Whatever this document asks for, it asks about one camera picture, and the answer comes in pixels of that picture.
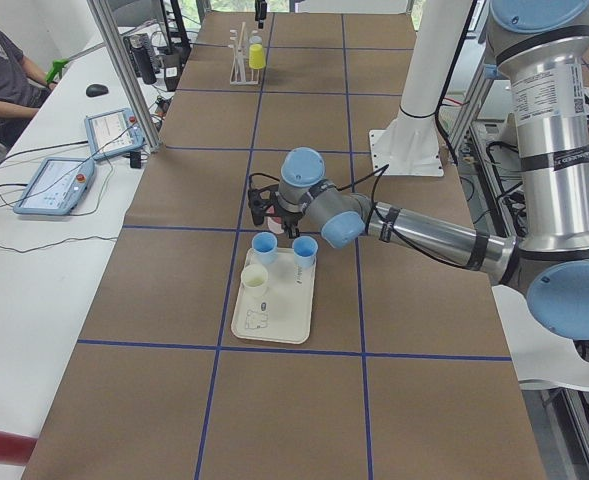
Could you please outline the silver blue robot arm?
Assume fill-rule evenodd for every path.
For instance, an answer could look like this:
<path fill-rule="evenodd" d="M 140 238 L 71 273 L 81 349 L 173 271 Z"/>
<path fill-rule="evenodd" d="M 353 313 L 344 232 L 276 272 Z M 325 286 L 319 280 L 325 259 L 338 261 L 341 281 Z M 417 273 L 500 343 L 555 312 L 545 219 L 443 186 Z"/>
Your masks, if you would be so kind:
<path fill-rule="evenodd" d="M 525 196 L 527 232 L 501 238 L 343 194 L 320 154 L 288 153 L 266 201 L 248 198 L 255 223 L 279 218 L 290 236 L 302 218 L 341 248 L 360 235 L 409 247 L 445 265 L 487 273 L 520 292 L 552 333 L 589 340 L 589 138 L 581 58 L 589 47 L 587 1 L 494 1 L 487 47 L 506 76 Z"/>

